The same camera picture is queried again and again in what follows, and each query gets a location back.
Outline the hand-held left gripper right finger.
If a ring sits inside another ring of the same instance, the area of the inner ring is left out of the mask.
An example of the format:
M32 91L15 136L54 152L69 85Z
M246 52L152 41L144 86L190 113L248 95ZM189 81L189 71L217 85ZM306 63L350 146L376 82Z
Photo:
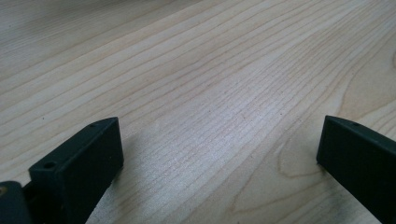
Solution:
M327 116L317 162L382 224L396 224L396 142L357 122Z

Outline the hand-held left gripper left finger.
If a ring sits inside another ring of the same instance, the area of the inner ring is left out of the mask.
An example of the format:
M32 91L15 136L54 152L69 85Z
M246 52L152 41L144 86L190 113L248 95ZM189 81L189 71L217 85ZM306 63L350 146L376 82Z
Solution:
M119 120L86 126L29 168L34 223L84 224L122 167Z

